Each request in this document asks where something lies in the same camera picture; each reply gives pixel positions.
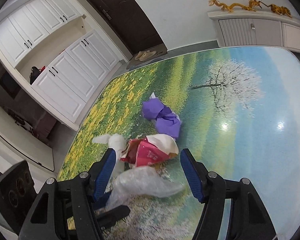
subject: white tree print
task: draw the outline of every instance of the white tree print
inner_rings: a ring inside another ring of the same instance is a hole
[[[234,102],[242,108],[252,111],[251,102],[263,96],[260,90],[261,78],[255,69],[243,61],[217,61],[209,66],[209,77],[205,84],[190,89],[211,89],[216,111],[227,112]]]

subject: door lock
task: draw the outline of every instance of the door lock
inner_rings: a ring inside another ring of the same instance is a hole
[[[103,14],[109,19],[111,20],[111,16],[107,13],[108,11],[106,11],[105,9],[102,10]]]

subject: crumpled packaging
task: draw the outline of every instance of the crumpled packaging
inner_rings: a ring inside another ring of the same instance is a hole
[[[171,159],[178,153],[178,146],[171,136],[155,134],[130,140],[127,149],[121,153],[120,160],[135,167],[150,166]]]
[[[158,133],[170,135],[174,139],[179,137],[181,126],[179,116],[164,105],[154,93],[148,101],[142,103],[142,114],[144,118],[154,123]]]

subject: landscape rug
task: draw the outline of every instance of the landscape rug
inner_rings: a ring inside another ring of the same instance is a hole
[[[153,92],[182,121],[179,150],[189,148],[224,179],[249,178],[279,239],[289,239],[300,225],[300,62],[285,49],[201,51],[114,78],[84,120],[58,180],[71,179],[101,159],[107,146],[92,143],[95,136],[156,134],[140,112]],[[179,156],[155,168],[186,189],[163,199],[132,197],[130,215],[104,231],[105,239],[192,238],[203,204],[192,196]],[[229,209],[226,201],[219,239],[225,238]]]

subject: slipper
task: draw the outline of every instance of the slipper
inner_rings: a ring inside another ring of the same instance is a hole
[[[147,60],[148,58],[152,57],[153,55],[157,54],[156,51],[146,51],[140,58],[139,60],[141,62]]]
[[[147,50],[147,51],[139,51],[138,55],[135,56],[134,60],[140,59],[140,57],[141,57],[145,52],[149,52],[149,50]]]

